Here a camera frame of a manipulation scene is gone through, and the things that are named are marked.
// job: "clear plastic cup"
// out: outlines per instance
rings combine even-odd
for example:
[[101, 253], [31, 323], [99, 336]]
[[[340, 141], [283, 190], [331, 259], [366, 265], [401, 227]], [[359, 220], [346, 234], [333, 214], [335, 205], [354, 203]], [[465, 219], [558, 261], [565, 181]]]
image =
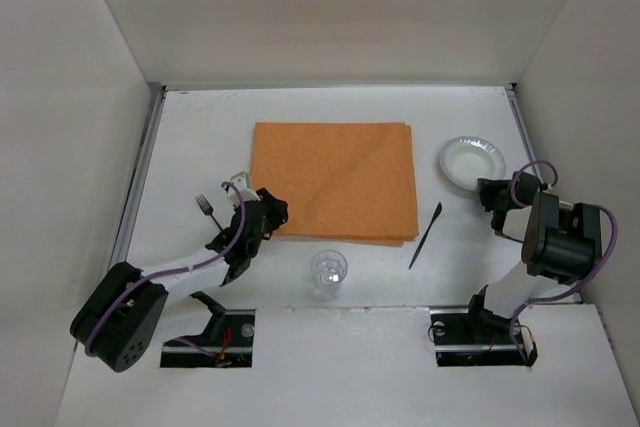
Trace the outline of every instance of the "clear plastic cup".
[[311, 276], [323, 292], [335, 291], [347, 276], [347, 259], [335, 250], [323, 250], [311, 259]]

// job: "black plastic knife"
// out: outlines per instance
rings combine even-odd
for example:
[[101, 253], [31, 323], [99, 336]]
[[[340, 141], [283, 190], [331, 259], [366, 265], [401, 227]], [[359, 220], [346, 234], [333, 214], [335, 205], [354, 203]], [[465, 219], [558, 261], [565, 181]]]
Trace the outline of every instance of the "black plastic knife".
[[416, 259], [418, 258], [418, 255], [420, 255], [420, 251], [422, 250], [422, 246], [424, 245], [424, 241], [427, 240], [427, 235], [429, 235], [429, 231], [431, 230], [431, 226], [436, 221], [436, 219], [438, 217], [440, 217], [441, 213], [442, 213], [442, 202], [438, 202], [438, 205], [436, 206], [436, 210], [433, 212], [433, 217], [431, 217], [431, 222], [429, 222], [429, 226], [427, 227], [427, 231], [422, 236], [422, 239], [420, 239], [420, 243], [418, 244], [418, 248], [416, 249], [416, 253], [413, 254], [413, 259], [411, 259], [411, 263], [409, 264], [409, 270], [411, 270], [411, 267], [413, 267], [413, 264], [415, 263]]

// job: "white enclosure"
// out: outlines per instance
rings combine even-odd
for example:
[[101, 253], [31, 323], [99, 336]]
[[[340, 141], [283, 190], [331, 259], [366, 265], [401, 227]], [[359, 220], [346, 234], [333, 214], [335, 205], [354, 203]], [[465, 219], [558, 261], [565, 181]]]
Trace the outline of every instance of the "white enclosure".
[[[0, 0], [0, 423], [55, 422], [69, 323], [108, 266], [147, 82], [518, 83], [559, 192], [618, 214], [590, 294], [638, 409], [638, 25], [640, 0]], [[603, 420], [629, 423], [619, 414]]]
[[147, 79], [520, 78], [565, 0], [107, 0]]

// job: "orange cloth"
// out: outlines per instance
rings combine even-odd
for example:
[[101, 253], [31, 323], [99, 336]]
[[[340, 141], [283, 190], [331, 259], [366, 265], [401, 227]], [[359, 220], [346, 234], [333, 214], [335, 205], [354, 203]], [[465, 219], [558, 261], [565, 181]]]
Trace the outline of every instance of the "orange cloth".
[[406, 124], [257, 123], [251, 176], [289, 203], [278, 235], [391, 245], [418, 235]]

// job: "white paper plate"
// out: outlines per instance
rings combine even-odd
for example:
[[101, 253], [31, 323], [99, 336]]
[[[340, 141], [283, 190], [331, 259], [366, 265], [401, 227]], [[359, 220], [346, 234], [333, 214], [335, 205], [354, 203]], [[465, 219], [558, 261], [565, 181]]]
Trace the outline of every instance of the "white paper plate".
[[440, 149], [440, 167], [452, 182], [478, 190], [478, 179], [504, 178], [507, 164], [495, 145], [478, 137], [458, 137]]

